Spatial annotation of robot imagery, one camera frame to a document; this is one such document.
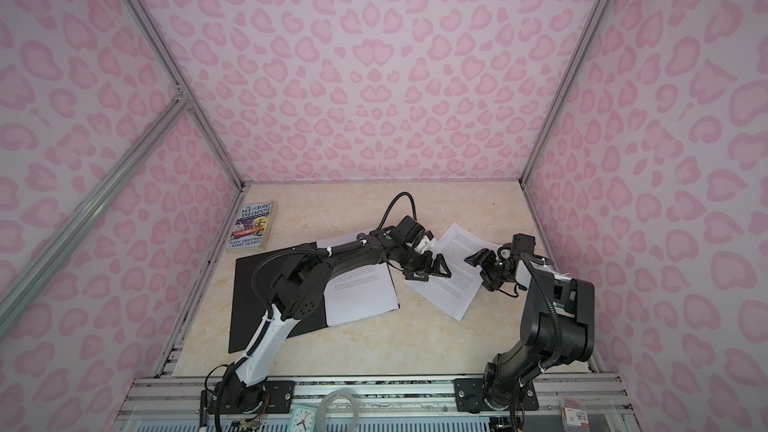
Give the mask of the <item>grey and black file folder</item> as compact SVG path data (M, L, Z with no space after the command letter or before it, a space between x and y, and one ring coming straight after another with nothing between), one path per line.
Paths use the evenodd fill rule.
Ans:
M257 300L254 294L251 275L256 266L260 265L267 257L266 253L262 253L239 258L236 261L228 339L228 351L230 353L245 350L265 314L265 306ZM321 312L324 312L324 295L319 307L297 324L289 335L296 337L328 328L320 316Z

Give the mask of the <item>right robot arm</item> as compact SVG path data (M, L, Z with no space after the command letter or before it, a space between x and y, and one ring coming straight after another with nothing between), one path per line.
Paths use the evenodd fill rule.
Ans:
M519 341L486 365L484 399L511 411L533 380L552 367L586 362L595 345L595 287L557 273L553 262L527 251L484 248L464 262L480 267L483 286L499 291L510 282L526 292Z

